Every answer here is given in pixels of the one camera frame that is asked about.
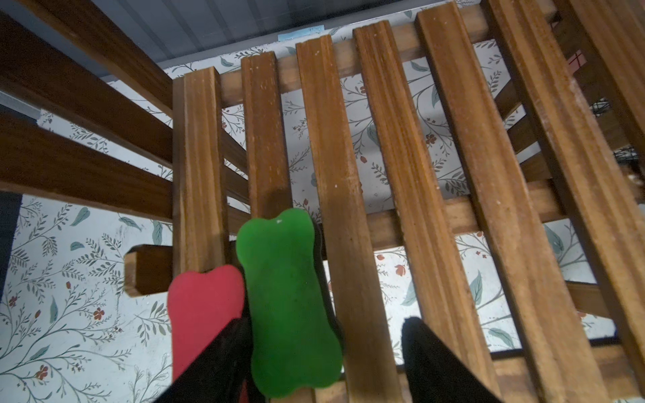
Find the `green eraser shelf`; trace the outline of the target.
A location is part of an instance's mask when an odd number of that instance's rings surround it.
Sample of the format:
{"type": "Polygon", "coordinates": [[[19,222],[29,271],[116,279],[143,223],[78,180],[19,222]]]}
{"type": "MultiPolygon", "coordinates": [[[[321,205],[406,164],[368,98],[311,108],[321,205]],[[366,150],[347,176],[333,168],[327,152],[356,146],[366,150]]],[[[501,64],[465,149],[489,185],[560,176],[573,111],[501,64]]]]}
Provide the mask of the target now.
{"type": "Polygon", "coordinates": [[[308,212],[290,208],[275,218],[251,219],[237,235],[252,322],[251,373],[271,399],[328,387],[343,367],[329,294],[316,270],[316,234],[308,212]]]}

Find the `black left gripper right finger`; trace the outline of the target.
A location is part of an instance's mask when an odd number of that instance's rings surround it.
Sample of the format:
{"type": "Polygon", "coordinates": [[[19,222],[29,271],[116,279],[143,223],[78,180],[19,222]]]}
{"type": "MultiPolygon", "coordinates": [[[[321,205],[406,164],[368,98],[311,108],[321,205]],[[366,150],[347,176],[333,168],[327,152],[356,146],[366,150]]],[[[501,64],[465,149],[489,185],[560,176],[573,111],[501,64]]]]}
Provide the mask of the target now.
{"type": "Polygon", "coordinates": [[[406,319],[401,329],[401,347],[414,402],[500,401],[422,319],[406,319]]]}

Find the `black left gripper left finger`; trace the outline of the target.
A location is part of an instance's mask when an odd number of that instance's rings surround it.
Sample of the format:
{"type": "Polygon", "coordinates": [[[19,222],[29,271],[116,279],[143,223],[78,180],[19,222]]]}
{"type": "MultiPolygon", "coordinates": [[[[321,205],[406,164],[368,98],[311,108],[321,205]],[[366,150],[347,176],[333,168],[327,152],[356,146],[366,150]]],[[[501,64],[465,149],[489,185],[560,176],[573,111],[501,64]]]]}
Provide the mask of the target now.
{"type": "Polygon", "coordinates": [[[248,402],[251,354],[249,319],[233,319],[156,401],[248,402]]]}

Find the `wooden two-tier shelf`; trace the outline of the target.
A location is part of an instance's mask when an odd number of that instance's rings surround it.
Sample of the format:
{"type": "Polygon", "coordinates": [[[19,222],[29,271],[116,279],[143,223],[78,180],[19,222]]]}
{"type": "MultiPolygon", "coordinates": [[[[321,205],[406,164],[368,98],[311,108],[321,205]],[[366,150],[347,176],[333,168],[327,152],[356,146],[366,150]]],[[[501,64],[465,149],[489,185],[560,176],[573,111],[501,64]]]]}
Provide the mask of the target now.
{"type": "Polygon", "coordinates": [[[439,5],[165,70],[89,1],[26,8],[108,84],[1,16],[1,188],[23,195],[1,297],[4,402],[151,402],[166,291],[233,264],[250,218],[322,227],[344,336],[298,402],[402,402],[419,316],[506,401],[644,392],[644,199],[591,105],[644,149],[628,5],[439,5]]]}

